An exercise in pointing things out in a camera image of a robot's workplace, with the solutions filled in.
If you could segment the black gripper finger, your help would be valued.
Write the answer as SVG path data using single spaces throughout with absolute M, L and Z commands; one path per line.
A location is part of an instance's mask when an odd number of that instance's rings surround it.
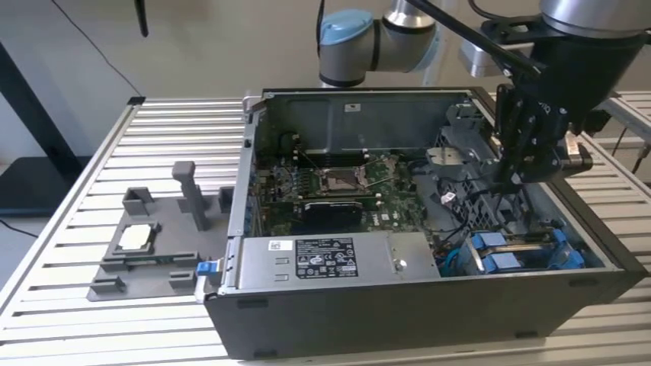
M 496 89 L 495 128 L 500 142 L 499 168 L 495 183 L 499 193 L 510 193 L 516 183 L 512 177 L 522 165 L 522 121 L 524 100 L 514 85 L 500 84 Z
M 567 132 L 567 115 L 562 113 L 560 108 L 544 102 L 535 102 L 526 116 L 532 122 L 527 125 L 527 144 L 518 172 L 524 183 L 534 183 L 548 181 L 560 170 L 556 149 Z

